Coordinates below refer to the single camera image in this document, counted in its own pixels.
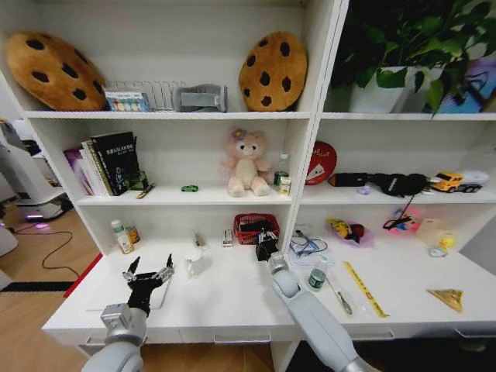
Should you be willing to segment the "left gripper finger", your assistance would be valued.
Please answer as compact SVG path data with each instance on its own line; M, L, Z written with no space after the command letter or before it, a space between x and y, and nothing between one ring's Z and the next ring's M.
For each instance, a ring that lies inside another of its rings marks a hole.
M139 265L140 257L137 257L128 267L127 271L123 271L122 275L126 281L135 281L137 279L136 269Z
M174 274L174 264L172 260L172 254L170 253L167 258L166 266L160 269L159 271L157 271L152 276L152 278L156 281L167 282L172 277L173 274Z

